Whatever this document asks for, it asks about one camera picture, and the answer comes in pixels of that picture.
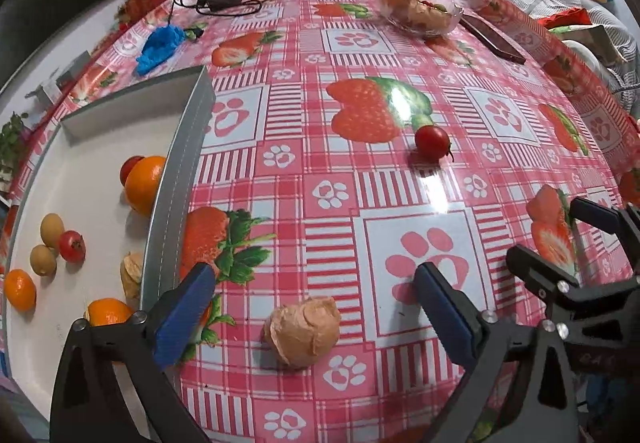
dining table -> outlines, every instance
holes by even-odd
[[[268,0],[242,17],[175,7],[171,23],[191,33],[140,77],[136,58],[166,24],[168,0],[96,60],[42,131],[14,204],[62,116],[207,67],[216,100],[187,221],[215,239],[216,228],[244,228],[225,259],[209,246],[225,278],[178,367],[179,394],[212,441],[373,442],[427,426],[464,370],[417,303],[412,278],[425,261],[479,311],[527,325],[544,305],[506,268],[516,243],[582,285],[631,275],[617,237],[573,221],[568,204],[637,200],[637,131],[602,82],[509,1],[458,1],[526,62],[497,57],[462,26],[408,35],[378,0]],[[423,126],[446,131],[451,156],[421,157]],[[190,235],[188,224],[188,249],[213,243]],[[340,312],[338,343],[313,366],[286,369],[265,320],[319,296]]]

potted plant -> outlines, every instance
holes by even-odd
[[[28,113],[17,115],[13,113],[11,119],[0,130],[0,192],[7,192],[14,178],[14,170],[18,167],[20,158],[26,146],[23,134],[24,123]]]

green plant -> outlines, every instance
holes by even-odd
[[[24,129],[23,118],[28,113],[17,115],[13,113],[11,119],[0,130],[0,170],[13,175],[20,157],[24,153],[25,143],[22,137]]]

bowl of fruit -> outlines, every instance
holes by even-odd
[[[378,0],[380,13],[393,25],[424,37],[447,35],[460,22],[455,0]]]

black phone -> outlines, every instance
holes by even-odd
[[[460,24],[487,46],[494,55],[518,64],[526,62],[522,54],[484,20],[463,14]]]

